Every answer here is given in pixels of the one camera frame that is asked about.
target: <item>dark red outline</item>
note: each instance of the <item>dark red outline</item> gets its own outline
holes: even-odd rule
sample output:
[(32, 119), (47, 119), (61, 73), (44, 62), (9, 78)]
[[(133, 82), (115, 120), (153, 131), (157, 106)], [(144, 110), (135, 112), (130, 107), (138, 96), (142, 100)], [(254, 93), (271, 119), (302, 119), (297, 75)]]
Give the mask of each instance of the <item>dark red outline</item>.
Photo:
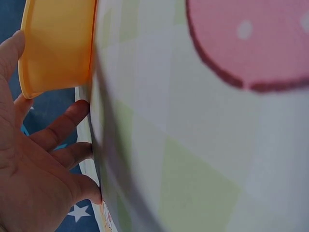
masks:
[[(199, 43), (195, 28), (192, 23), (191, 17), (190, 17), (190, 7), (189, 7), (189, 1), (186, 0), (186, 15), (188, 19), (188, 25), (189, 25), (189, 32), (190, 36), (192, 38), (194, 47), (200, 56), (201, 60), (210, 67), (224, 82), (236, 87), (236, 88), (244, 88), (243, 81), (241, 78), (234, 77), (231, 74), (229, 74), (227, 71), (223, 70), (219, 67), (218, 64), (216, 64), (203, 50), (201, 44)], [(275, 81), (270, 83), (263, 83), (258, 82), (255, 84), (251, 84), (249, 89), (252, 91), (258, 92), (258, 93), (267, 93), (267, 92), (282, 92), (297, 88), (305, 88), (309, 86), (309, 75), (299, 78), (297, 81), (291, 81), (291, 82), (281, 82), (281, 81)]]

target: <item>hand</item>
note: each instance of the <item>hand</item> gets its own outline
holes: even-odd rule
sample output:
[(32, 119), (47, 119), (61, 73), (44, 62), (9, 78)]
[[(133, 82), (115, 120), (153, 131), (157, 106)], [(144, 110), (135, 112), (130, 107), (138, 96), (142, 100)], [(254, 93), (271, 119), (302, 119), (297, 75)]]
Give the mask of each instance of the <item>hand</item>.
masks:
[(25, 136), (20, 127), (33, 101), (19, 96), (13, 103), (8, 86), (24, 47), (21, 31), (0, 45), (0, 225), (9, 232), (51, 232), (75, 203), (101, 203), (93, 180), (69, 172), (91, 158), (91, 144), (54, 151), (89, 113), (89, 105), (78, 101), (48, 128)]

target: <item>orange plastic bowl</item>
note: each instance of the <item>orange plastic bowl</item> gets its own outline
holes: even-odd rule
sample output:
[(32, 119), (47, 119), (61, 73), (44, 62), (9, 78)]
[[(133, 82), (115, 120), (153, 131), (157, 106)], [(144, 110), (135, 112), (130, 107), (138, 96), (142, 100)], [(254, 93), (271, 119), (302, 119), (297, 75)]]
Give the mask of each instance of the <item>orange plastic bowl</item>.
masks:
[(96, 4), (97, 0), (27, 0), (21, 26), (26, 47), (18, 63), (27, 99), (89, 80)]

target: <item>pink circle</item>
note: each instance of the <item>pink circle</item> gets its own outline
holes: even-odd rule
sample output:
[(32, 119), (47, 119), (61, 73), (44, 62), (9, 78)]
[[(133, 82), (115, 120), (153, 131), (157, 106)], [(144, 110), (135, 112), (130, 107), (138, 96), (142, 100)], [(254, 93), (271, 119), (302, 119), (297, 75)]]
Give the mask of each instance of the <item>pink circle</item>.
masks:
[(201, 59), (259, 92), (309, 85), (309, 0), (187, 0)]

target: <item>star pattern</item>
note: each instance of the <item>star pattern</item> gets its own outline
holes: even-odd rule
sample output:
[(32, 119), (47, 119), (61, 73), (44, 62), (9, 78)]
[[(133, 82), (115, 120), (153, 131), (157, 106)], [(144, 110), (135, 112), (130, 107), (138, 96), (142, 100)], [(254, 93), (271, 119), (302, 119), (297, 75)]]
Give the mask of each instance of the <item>star pattern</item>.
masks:
[(78, 222), (79, 219), (81, 219), (82, 217), (91, 216), (90, 214), (88, 214), (88, 213), (86, 212), (87, 208), (88, 208), (88, 205), (85, 206), (85, 207), (80, 208), (80, 207), (78, 207), (78, 206), (75, 204), (75, 205), (74, 205), (74, 210), (71, 211), (71, 212), (69, 212), (68, 215), (69, 215), (69, 216), (75, 217), (75, 222)]

